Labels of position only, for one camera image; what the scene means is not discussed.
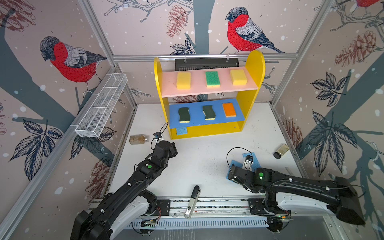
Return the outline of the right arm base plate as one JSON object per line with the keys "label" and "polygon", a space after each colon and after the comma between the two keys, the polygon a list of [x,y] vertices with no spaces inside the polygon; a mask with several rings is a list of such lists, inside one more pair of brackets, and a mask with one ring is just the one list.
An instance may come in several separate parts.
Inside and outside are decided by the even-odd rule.
{"label": "right arm base plate", "polygon": [[251,215],[262,216],[262,217],[273,217],[273,216],[290,216],[290,210],[283,210],[277,206],[277,204],[271,204],[266,202],[265,199],[255,198],[248,199],[249,210]]}

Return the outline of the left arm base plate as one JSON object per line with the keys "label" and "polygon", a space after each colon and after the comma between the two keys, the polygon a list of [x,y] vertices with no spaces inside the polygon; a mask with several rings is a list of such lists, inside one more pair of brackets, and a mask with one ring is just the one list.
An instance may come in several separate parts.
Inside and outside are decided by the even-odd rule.
{"label": "left arm base plate", "polygon": [[144,213],[145,216],[169,216],[171,208],[170,200],[156,200],[149,204],[149,208]]}

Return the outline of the orange sponge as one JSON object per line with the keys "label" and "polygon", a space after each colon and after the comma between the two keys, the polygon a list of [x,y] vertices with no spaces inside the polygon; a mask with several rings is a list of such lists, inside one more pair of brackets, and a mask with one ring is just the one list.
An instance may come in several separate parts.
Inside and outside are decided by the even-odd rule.
{"label": "orange sponge", "polygon": [[223,110],[226,118],[233,118],[237,116],[233,103],[223,103]]}

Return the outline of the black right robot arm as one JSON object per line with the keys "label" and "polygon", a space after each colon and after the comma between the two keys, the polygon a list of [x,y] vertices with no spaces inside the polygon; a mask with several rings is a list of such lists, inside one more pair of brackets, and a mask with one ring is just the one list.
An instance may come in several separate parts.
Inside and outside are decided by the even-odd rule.
{"label": "black right robot arm", "polygon": [[366,223],[357,191],[342,177],[336,177],[332,181],[316,181],[266,168],[257,168],[255,172],[251,172],[232,165],[228,180],[241,185],[253,194],[265,194],[262,201],[249,200],[250,212],[253,215],[263,217],[290,215],[289,210],[279,207],[276,197],[278,193],[286,193],[325,203],[327,210],[344,223],[357,226]]}

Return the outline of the dark green wavy sponge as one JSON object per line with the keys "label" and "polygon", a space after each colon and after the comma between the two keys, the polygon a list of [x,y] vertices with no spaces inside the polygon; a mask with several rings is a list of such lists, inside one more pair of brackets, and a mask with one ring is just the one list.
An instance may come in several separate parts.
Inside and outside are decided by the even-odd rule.
{"label": "dark green wavy sponge", "polygon": [[189,109],[187,107],[179,108],[179,123],[189,123],[191,120],[191,116],[189,113]]}
{"label": "dark green wavy sponge", "polygon": [[216,119],[216,113],[213,110],[212,105],[206,105],[203,106],[203,113],[205,115],[205,120],[210,121],[210,120],[215,120]]}

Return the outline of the green yellow sponge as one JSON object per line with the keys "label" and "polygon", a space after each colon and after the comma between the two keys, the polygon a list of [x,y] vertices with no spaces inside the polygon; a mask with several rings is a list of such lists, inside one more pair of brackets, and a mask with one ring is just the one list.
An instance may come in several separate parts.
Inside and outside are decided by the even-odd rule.
{"label": "green yellow sponge", "polygon": [[217,71],[208,71],[205,72],[206,82],[208,88],[218,88],[220,87],[220,78]]}

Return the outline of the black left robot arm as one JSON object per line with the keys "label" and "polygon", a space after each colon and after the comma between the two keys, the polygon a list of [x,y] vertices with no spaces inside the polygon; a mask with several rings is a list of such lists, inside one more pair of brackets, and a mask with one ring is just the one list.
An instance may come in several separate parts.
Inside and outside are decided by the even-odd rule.
{"label": "black left robot arm", "polygon": [[80,212],[74,221],[71,240],[113,240],[129,223],[154,211],[157,197],[146,188],[178,154],[175,143],[160,141],[131,177],[115,193],[108,194],[90,213]]}

